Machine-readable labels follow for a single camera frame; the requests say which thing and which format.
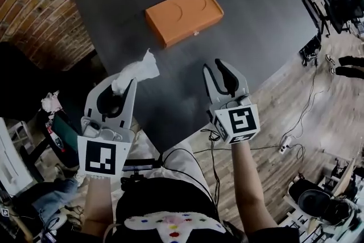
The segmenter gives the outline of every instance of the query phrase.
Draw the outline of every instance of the box lid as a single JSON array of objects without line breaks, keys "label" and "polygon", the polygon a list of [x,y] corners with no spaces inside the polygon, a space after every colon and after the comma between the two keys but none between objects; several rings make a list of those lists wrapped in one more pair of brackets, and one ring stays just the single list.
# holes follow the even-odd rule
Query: box lid
[{"label": "box lid", "polygon": [[146,10],[166,47],[216,23],[224,12],[215,0],[166,0]]}]

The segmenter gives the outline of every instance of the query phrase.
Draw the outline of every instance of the table top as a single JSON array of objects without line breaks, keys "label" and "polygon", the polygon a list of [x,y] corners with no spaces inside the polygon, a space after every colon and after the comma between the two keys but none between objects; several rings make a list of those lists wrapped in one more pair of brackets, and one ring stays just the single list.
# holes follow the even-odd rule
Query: table top
[{"label": "table top", "polygon": [[253,92],[316,34],[301,0],[216,0],[225,13],[220,22],[163,50],[144,17],[162,1],[76,0],[108,74],[151,48],[160,76],[138,83],[134,116],[160,152],[208,123],[205,63],[214,72],[215,58],[230,63]]}]

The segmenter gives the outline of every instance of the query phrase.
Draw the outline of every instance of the human arm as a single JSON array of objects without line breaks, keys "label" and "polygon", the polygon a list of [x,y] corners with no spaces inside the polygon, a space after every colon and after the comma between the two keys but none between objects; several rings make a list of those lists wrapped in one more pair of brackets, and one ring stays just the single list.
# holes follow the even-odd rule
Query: human arm
[{"label": "human arm", "polygon": [[103,238],[107,226],[112,224],[113,220],[110,178],[91,178],[86,195],[82,233]]},{"label": "human arm", "polygon": [[231,146],[233,155],[235,198],[244,230],[251,234],[277,227],[264,204],[263,188],[248,142]]}]

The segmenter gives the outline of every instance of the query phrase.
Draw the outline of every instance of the white power outlet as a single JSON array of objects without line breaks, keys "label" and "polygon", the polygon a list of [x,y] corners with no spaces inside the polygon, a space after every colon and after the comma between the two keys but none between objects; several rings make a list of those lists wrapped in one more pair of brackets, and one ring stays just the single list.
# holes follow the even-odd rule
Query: white power outlet
[{"label": "white power outlet", "polygon": [[285,136],[283,143],[282,143],[281,147],[279,148],[279,153],[284,154],[287,151],[291,142],[292,142],[291,136]]}]

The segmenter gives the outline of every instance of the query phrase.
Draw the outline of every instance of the black pants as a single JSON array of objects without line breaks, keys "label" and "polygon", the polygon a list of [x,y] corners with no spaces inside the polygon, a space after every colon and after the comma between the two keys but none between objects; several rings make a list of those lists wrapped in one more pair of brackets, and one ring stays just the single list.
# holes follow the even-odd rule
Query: black pants
[{"label": "black pants", "polygon": [[[353,65],[358,67],[364,67],[364,58],[345,56],[339,58],[339,63],[341,66]],[[337,67],[335,69],[336,75],[342,75],[351,78],[361,78],[364,79],[364,72],[350,67]]]}]

